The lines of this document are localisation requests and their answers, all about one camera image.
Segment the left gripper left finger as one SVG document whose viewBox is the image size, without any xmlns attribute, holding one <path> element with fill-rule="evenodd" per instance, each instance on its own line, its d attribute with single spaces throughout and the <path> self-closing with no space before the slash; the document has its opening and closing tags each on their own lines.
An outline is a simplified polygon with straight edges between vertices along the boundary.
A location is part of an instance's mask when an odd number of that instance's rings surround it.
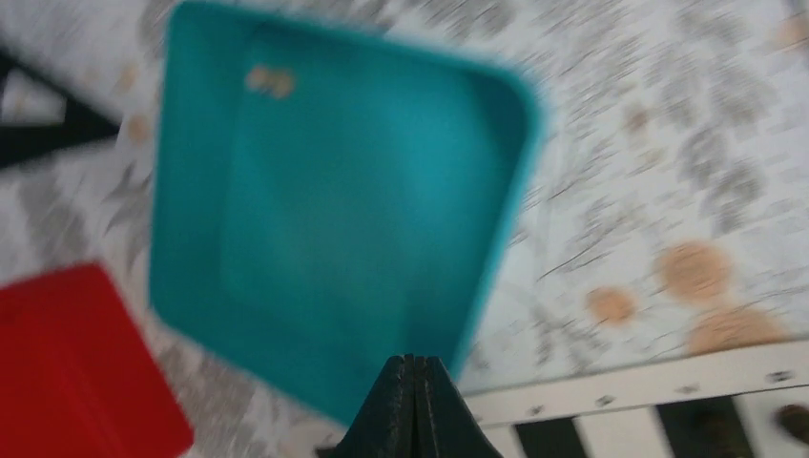
<svg viewBox="0 0 809 458">
<path fill-rule="evenodd" d="M 415 358 L 389 358 L 331 458 L 406 458 L 412 455 Z"/>
</svg>

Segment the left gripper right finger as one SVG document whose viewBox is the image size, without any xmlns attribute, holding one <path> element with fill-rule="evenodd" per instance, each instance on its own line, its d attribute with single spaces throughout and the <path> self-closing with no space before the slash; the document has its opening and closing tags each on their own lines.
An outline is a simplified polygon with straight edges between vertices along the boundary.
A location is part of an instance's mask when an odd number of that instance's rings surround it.
<svg viewBox="0 0 809 458">
<path fill-rule="evenodd" d="M 500 458 L 437 357 L 415 359 L 414 455 Z"/>
</svg>

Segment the teal tray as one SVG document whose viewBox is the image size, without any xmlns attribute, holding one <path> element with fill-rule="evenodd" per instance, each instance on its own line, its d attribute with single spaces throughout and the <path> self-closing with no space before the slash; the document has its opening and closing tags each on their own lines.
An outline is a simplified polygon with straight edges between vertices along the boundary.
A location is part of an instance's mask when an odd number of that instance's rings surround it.
<svg viewBox="0 0 809 458">
<path fill-rule="evenodd" d="M 289 70 L 295 91 L 248 90 L 257 64 Z M 391 356 L 461 373 L 548 127 L 515 71 L 181 2 L 167 27 L 150 303 L 348 425 Z"/>
</svg>

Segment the black white chessboard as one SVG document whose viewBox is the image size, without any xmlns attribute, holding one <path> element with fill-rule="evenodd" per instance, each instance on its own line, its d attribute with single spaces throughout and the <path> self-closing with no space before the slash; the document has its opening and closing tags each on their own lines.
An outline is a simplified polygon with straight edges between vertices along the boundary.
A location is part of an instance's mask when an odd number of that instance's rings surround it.
<svg viewBox="0 0 809 458">
<path fill-rule="evenodd" d="M 463 399 L 501 457 L 804 457 L 808 445 L 775 414 L 786 405 L 808 408 L 808 344 L 747 347 Z M 280 455 L 330 457 L 350 426 L 304 421 L 283 436 Z"/>
</svg>

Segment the floral patterned mat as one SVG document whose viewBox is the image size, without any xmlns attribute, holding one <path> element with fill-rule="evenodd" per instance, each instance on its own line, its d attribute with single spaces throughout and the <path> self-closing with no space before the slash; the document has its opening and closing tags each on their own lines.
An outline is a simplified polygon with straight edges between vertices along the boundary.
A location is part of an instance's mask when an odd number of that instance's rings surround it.
<svg viewBox="0 0 809 458">
<path fill-rule="evenodd" d="M 466 390 L 682 358 L 808 332 L 808 5 L 804 1 L 262 1 L 495 52 L 552 89 L 554 118 Z M 103 256 L 202 438 L 194 457 L 282 456 L 304 419 L 280 395 L 160 330 L 145 306 L 153 133 L 170 1 L 5 1 L 1 40 L 143 126 L 1 176 L 1 279 Z M 654 271 L 702 240 L 729 291 L 695 304 Z"/>
</svg>

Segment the red square box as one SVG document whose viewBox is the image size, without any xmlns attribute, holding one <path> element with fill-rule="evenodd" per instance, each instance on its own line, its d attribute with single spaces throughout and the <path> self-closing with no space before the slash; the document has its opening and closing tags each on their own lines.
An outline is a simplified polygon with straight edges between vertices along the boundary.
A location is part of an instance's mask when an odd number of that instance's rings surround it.
<svg viewBox="0 0 809 458">
<path fill-rule="evenodd" d="M 106 269 L 1 290 L 5 457 L 177 457 L 194 432 Z"/>
</svg>

